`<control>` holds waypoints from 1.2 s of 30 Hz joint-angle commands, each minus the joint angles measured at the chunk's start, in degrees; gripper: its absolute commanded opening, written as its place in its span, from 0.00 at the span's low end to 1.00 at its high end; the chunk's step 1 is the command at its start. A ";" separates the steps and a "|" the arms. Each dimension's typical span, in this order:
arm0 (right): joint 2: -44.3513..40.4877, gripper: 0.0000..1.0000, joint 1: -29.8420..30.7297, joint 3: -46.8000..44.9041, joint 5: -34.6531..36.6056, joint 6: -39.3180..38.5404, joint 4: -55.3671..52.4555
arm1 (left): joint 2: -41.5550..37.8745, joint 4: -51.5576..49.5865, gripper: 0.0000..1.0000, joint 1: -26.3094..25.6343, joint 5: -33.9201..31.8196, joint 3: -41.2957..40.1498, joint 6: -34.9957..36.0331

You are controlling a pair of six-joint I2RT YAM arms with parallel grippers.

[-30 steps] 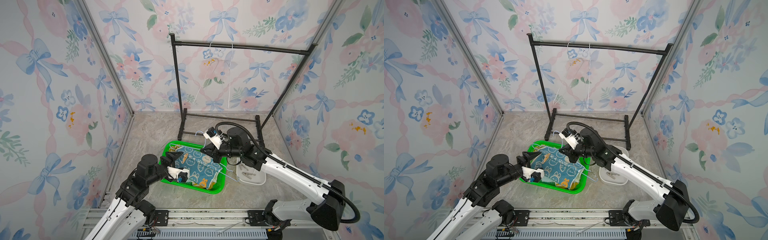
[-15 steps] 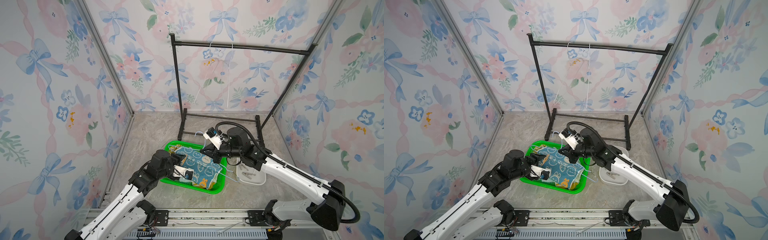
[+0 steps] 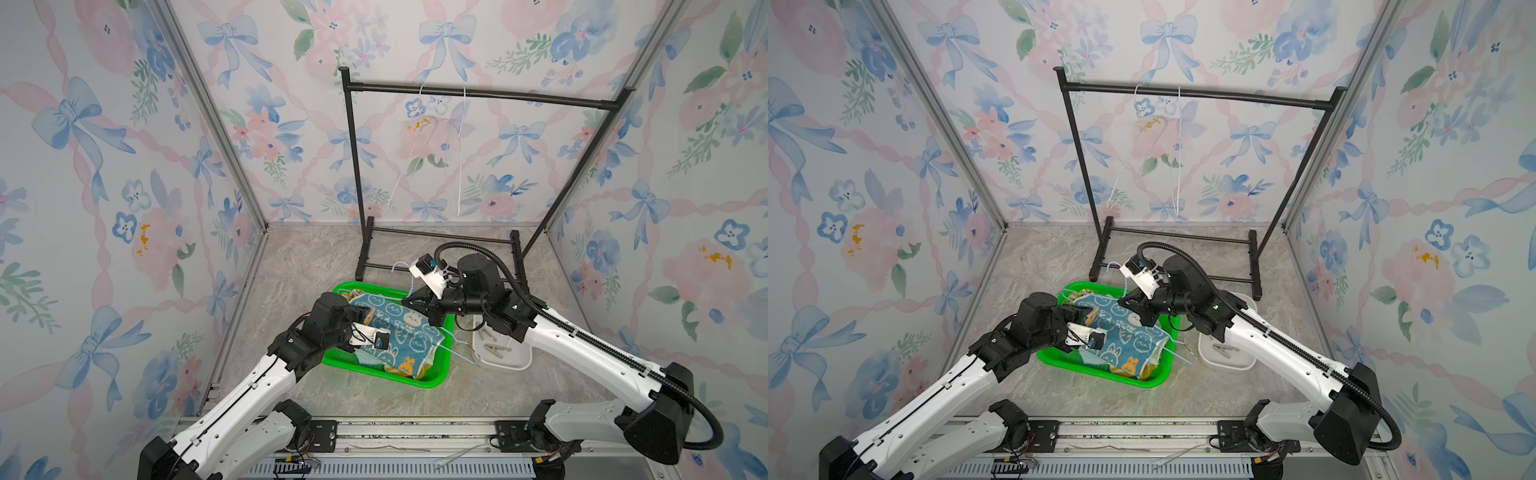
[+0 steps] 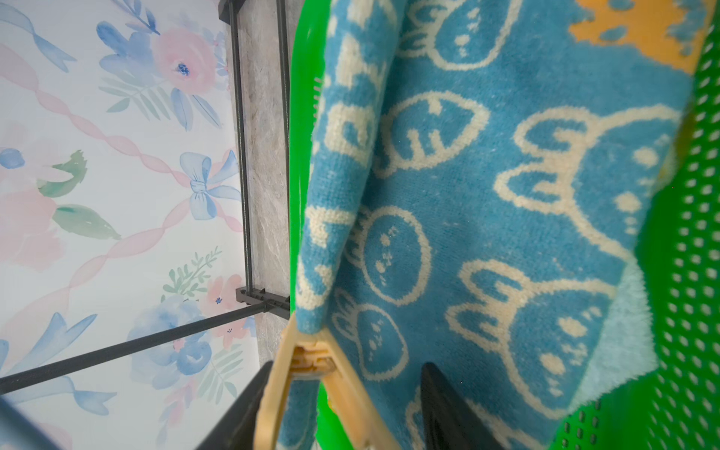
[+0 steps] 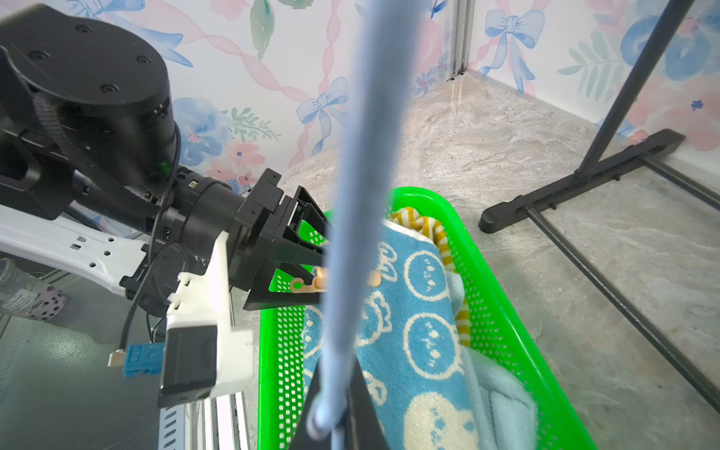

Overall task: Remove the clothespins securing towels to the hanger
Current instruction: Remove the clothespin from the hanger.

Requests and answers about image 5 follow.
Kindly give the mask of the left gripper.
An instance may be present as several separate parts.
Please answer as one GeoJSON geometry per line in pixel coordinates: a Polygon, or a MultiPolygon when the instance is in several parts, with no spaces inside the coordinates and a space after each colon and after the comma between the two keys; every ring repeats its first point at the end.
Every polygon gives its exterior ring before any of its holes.
{"type": "Polygon", "coordinates": [[[292,215],[283,219],[289,199],[278,187],[281,175],[266,169],[244,194],[210,176],[182,169],[172,188],[168,211],[168,240],[179,243],[199,260],[211,259],[221,233],[226,241],[228,278],[232,286],[249,291],[245,311],[318,306],[318,292],[293,292],[313,280],[310,265],[324,262],[324,248],[332,229],[326,214],[304,187],[292,198],[292,215]],[[281,250],[288,224],[288,251],[281,250]]]}

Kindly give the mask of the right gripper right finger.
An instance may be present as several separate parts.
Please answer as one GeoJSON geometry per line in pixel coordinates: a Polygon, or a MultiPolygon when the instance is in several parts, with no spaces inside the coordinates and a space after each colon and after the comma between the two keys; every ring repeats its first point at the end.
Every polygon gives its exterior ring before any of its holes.
{"type": "Polygon", "coordinates": [[[388,450],[386,437],[384,437],[367,382],[357,360],[354,360],[347,401],[345,448],[350,450],[388,450]]]}

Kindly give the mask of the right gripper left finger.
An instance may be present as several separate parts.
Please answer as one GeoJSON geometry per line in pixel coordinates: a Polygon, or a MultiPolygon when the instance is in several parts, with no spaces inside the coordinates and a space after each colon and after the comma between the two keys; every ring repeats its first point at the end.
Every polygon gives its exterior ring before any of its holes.
{"type": "Polygon", "coordinates": [[[329,432],[320,433],[314,423],[317,399],[321,393],[321,362],[318,362],[310,380],[302,414],[296,424],[294,437],[292,437],[290,450],[328,450],[329,432]]]}

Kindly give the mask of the orange clothespin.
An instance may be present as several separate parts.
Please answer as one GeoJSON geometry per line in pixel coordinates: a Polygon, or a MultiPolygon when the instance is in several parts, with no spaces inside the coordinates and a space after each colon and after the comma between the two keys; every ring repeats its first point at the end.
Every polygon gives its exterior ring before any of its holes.
{"type": "MultiPolygon", "coordinates": [[[[324,293],[327,288],[328,276],[326,270],[320,266],[314,268],[312,280],[305,283],[300,277],[295,277],[290,283],[292,294],[315,294],[324,293]]],[[[369,275],[369,287],[379,287],[382,283],[381,274],[378,271],[372,271],[369,275]]]]}

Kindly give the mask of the teal patterned towel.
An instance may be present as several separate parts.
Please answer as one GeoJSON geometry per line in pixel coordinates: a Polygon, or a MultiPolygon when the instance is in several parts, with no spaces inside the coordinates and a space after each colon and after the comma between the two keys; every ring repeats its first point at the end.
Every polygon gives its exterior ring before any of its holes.
{"type": "Polygon", "coordinates": [[[425,236],[384,222],[356,356],[392,449],[476,449],[479,430],[464,379],[446,270],[425,236]]]}

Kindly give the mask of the yellow striped towel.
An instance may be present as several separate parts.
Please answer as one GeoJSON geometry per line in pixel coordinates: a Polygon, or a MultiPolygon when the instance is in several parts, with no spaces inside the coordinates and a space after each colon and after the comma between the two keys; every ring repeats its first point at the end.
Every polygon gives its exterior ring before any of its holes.
{"type": "Polygon", "coordinates": [[[391,214],[390,221],[429,238],[440,251],[449,286],[453,314],[459,332],[459,341],[462,346],[470,348],[472,343],[470,309],[466,300],[464,283],[456,268],[444,225],[438,219],[424,216],[412,207],[403,207],[396,210],[391,214]]]}

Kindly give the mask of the light green towel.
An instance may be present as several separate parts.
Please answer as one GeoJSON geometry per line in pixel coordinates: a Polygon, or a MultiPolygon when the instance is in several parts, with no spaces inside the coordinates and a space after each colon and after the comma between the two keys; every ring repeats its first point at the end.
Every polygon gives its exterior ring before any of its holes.
{"type": "Polygon", "coordinates": [[[516,376],[470,347],[470,311],[462,278],[445,273],[455,315],[465,383],[481,449],[534,449],[537,446],[537,407],[516,376]]]}

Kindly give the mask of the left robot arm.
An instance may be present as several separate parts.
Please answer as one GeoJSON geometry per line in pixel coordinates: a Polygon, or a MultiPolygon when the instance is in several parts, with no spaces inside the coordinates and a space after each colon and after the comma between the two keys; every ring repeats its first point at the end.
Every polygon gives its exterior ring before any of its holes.
{"type": "Polygon", "coordinates": [[[227,285],[248,311],[316,306],[271,288],[277,273],[310,285],[323,258],[299,235],[329,223],[311,195],[240,166],[234,114],[202,123],[174,99],[148,37],[38,3],[1,21],[1,204],[45,221],[80,204],[149,236],[115,286],[140,309],[168,311],[181,270],[203,274],[227,233],[227,285]]]}

